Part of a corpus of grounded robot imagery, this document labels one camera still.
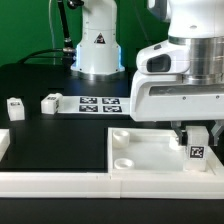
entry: warning label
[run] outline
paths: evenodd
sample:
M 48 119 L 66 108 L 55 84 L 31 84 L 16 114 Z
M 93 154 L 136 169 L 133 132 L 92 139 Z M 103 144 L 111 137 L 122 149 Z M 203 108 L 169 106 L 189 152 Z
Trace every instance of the warning label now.
M 102 33 L 99 34 L 99 36 L 96 38 L 94 43 L 95 44 L 106 44 Z

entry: cable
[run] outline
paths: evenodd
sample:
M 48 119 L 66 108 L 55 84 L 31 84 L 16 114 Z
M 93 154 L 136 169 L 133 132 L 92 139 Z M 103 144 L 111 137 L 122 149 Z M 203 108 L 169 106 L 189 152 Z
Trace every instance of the cable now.
M 49 25 L 51 31 L 51 41 L 53 49 L 56 48 L 56 41 L 55 41 L 55 34 L 54 34 L 54 27 L 52 22 L 52 0 L 49 0 L 49 7 L 48 7 L 48 16 L 49 16 Z
M 24 64 L 28 59 L 36 56 L 36 55 L 39 55 L 39 54 L 46 54 L 46 53 L 52 53 L 52 52 L 63 52 L 63 49 L 48 49 L 48 50 L 43 50 L 43 51 L 37 51 L 37 52 L 34 52 L 28 56 L 26 56 L 25 58 L 22 58 L 20 59 L 17 63 L 19 64 Z
M 30 56 L 27 60 L 29 59 L 35 59 L 35 58 L 44 58 L 44 59 L 50 59 L 50 58 L 53 58 L 53 59 L 71 59 L 71 57 L 68 57 L 68 56 Z
M 60 18 L 61 18 L 61 23 L 62 23 L 62 31 L 64 35 L 64 46 L 73 48 L 73 43 L 69 34 L 69 29 L 68 29 L 68 22 L 67 22 L 67 17 L 65 13 L 65 7 L 63 0 L 58 0 L 58 9 L 60 12 Z
M 148 34 L 147 34 L 147 31 L 146 31 L 146 29 L 145 29 L 145 26 L 144 26 L 144 24 L 143 24 L 143 22 L 142 22 L 142 19 L 141 19 L 140 14 L 139 14 L 139 10 L 138 10 L 138 8 L 137 8 L 136 0 L 132 0 L 132 6 L 133 6 L 133 8 L 134 8 L 135 15 L 136 15 L 136 17 L 137 17 L 137 19 L 138 19 L 138 22 L 139 22 L 139 24 L 140 24 L 140 27 L 141 27 L 141 29 L 142 29 L 142 32 L 143 32 L 143 34 L 144 34 L 144 36 L 145 36 L 145 39 L 146 39 L 148 45 L 152 45 L 152 42 L 151 42 L 150 39 L 149 39 L 149 36 L 148 36 Z

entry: small white cube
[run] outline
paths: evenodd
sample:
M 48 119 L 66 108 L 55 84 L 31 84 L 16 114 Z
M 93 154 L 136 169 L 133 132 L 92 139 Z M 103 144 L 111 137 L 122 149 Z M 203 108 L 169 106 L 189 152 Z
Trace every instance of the small white cube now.
M 8 99 L 7 108 L 10 121 L 25 120 L 24 106 L 21 99 L 19 98 Z
M 63 96 L 60 93 L 49 94 L 41 101 L 41 112 L 43 114 L 55 114 L 62 104 Z
M 192 146 L 186 148 L 184 170 L 206 171 L 208 146 Z
M 209 133 L 203 126 L 186 127 L 189 145 L 208 145 Z

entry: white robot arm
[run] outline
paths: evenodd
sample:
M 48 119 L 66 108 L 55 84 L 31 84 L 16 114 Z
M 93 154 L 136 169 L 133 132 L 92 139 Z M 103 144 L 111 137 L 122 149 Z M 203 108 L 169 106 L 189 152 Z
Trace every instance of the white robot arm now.
M 216 120 L 217 140 L 224 129 L 224 0 L 148 0 L 148 7 L 171 24 L 168 40 L 137 56 L 132 118 Z
M 148 8 L 158 19 L 169 22 L 171 17 L 170 3 L 168 0 L 149 0 Z

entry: black table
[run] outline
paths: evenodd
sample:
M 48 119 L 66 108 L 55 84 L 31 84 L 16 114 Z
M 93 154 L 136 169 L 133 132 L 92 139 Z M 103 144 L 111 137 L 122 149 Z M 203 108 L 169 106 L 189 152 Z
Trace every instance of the black table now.
M 121 115 L 43 115 L 40 102 L 64 96 L 129 97 L 124 79 L 93 82 L 70 76 L 62 66 L 9 64 L 0 68 L 0 128 L 11 145 L 0 172 L 107 172 L 108 127 L 170 128 L 169 122 L 134 122 Z M 22 98 L 25 121 L 10 122 L 6 99 Z M 204 124 L 188 122 L 187 124 Z M 211 129 L 213 122 L 206 122 Z M 223 159 L 223 137 L 216 153 Z M 1 199 L 2 223 L 224 223 L 223 200 Z

